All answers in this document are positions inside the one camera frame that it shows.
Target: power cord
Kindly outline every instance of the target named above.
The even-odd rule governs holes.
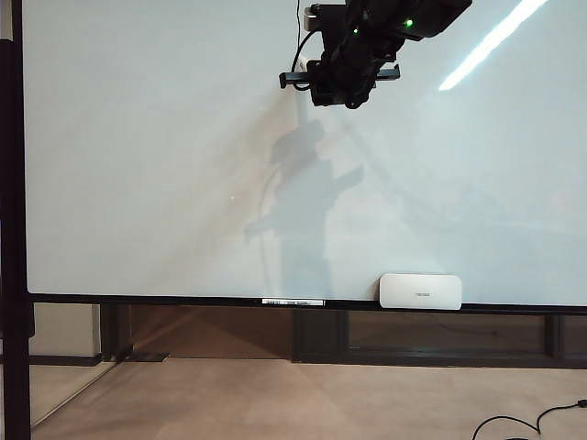
[[[481,431],[481,429],[488,424],[489,422],[492,422],[494,420],[512,420],[514,422],[518,422],[520,424],[524,424],[525,426],[528,426],[529,428],[533,429],[534,431],[536,431],[538,433],[538,435],[542,434],[542,431],[540,430],[540,421],[542,420],[542,418],[547,415],[548,413],[552,413],[553,411],[559,411],[559,410],[569,410],[571,408],[587,408],[587,399],[584,399],[582,401],[578,401],[577,403],[575,403],[574,405],[569,405],[569,406],[555,406],[553,408],[548,408],[547,410],[545,410],[543,413],[541,413],[538,418],[536,419],[536,426],[534,426],[531,423],[525,422],[521,419],[516,419],[515,417],[510,417],[509,415],[496,415],[494,417],[491,417],[487,420],[484,420],[483,422],[481,422],[479,424],[479,426],[477,426],[477,429],[475,429],[475,432],[473,434],[473,438],[472,440],[475,440],[477,438],[477,434]],[[520,439],[520,438],[510,438],[508,440],[526,440],[526,439]]]
[[[304,41],[302,41],[302,43],[300,44],[300,38],[302,37],[302,23],[300,22],[300,0],[297,0],[296,17],[297,17],[297,52],[295,53],[295,57],[293,58],[292,72],[295,72],[295,64],[297,64],[297,61],[300,58],[300,52],[302,51],[304,44],[310,39],[310,37],[312,35],[314,35],[318,30],[320,30],[320,29],[314,29],[312,32],[310,32],[308,35],[305,36]],[[297,84],[294,84],[293,88],[295,90],[303,92],[304,90],[309,90],[310,86],[307,85],[305,87],[301,87]]]
[[[293,57],[292,72],[295,72],[295,64],[297,64],[297,61],[300,58],[300,52],[304,48],[305,43],[307,43],[307,41],[310,39],[310,37],[312,37],[319,30],[320,30],[319,28],[316,28],[316,29],[310,31],[310,33],[308,33],[308,35],[305,36],[304,40],[302,40],[302,44],[300,44],[300,46],[297,48],[297,52],[295,53],[295,57]],[[297,84],[294,84],[293,87],[295,87],[295,90],[299,90],[299,91],[308,90],[310,88],[309,85],[307,85],[306,87],[300,87]]]

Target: baseboard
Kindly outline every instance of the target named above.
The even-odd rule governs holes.
[[[102,354],[95,356],[53,356],[30,355],[29,365],[52,365],[61,367],[95,367],[102,362]],[[0,362],[4,363],[4,356],[0,355]]]

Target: metal stand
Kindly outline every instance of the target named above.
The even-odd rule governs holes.
[[[32,333],[25,261],[22,4],[13,2],[15,41],[0,40],[1,263],[5,438],[30,439],[28,338]]]

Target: wall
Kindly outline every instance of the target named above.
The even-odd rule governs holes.
[[[35,304],[33,355],[92,357],[100,353],[99,306]]]

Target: white device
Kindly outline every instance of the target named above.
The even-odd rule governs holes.
[[[379,281],[379,302],[385,309],[459,310],[462,282],[455,275],[386,273]]]

